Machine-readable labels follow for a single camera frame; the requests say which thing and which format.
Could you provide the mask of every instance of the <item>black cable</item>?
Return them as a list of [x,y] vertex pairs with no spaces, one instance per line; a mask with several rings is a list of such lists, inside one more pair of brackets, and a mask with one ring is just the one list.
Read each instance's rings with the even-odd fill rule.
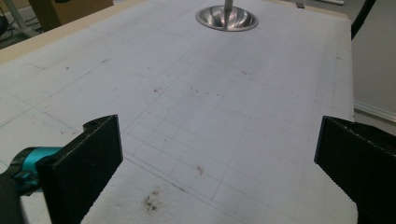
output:
[[359,12],[358,17],[355,19],[355,21],[353,22],[353,24],[351,26],[352,39],[358,33],[359,29],[363,26],[364,21],[366,20],[367,15],[369,15],[369,12],[372,9],[374,3],[375,3],[375,0],[366,0],[364,2],[364,5],[361,8],[361,11]]
[[37,17],[33,17],[32,19],[26,20],[25,22],[32,21],[32,20],[34,20],[35,18],[37,18]]

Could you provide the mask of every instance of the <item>metal bowl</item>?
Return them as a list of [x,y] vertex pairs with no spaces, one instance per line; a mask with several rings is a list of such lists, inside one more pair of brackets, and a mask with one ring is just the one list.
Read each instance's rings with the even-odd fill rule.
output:
[[224,6],[207,7],[197,12],[196,19],[202,25],[220,31],[246,31],[259,24],[255,15],[240,7],[233,7],[228,13]]

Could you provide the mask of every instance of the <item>wooden edge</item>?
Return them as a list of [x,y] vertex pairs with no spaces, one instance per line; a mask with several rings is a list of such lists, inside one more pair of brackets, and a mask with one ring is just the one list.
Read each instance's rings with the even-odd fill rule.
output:
[[[276,3],[276,4],[283,5],[283,6],[288,6],[288,7],[296,7],[295,3],[292,3],[292,2],[285,2],[285,1],[281,1],[281,0],[263,0],[263,1]],[[349,19],[349,17],[344,13],[330,11],[330,10],[322,9],[322,8],[318,8],[318,7],[305,6],[305,10],[314,11],[314,12],[318,12],[318,13],[322,13],[322,14],[326,14],[326,15],[330,15],[330,16],[334,16],[334,17],[339,17],[339,18],[343,18],[343,19]]]
[[79,20],[67,23],[44,34],[29,38],[21,43],[0,49],[0,64],[7,63],[21,57],[35,49],[40,49],[63,37],[83,30],[88,26],[113,16],[129,7],[145,2],[146,0],[126,0],[112,7],[105,8]]

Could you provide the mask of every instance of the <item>metal rod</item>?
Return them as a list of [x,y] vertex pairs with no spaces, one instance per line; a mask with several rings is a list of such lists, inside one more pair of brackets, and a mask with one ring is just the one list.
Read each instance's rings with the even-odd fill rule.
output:
[[225,0],[224,2],[224,30],[227,30],[230,14],[233,11],[233,0]]
[[25,35],[29,37],[33,37],[35,35],[38,35],[38,32],[30,29],[27,27],[26,23],[24,22],[20,12],[17,10],[15,7],[14,3],[12,3],[12,0],[4,0],[4,3],[6,4],[9,12],[11,13],[12,17],[14,18],[15,22],[19,26],[19,30],[23,32]]
[[232,11],[232,10],[233,10],[233,0],[225,0],[224,11]]
[[15,5],[12,3],[12,1],[11,0],[4,0],[4,3],[8,7],[9,12],[11,13],[12,17],[15,19],[15,22],[18,24],[18,26],[21,28],[21,30],[27,30],[28,27],[24,23],[20,12],[17,10]]

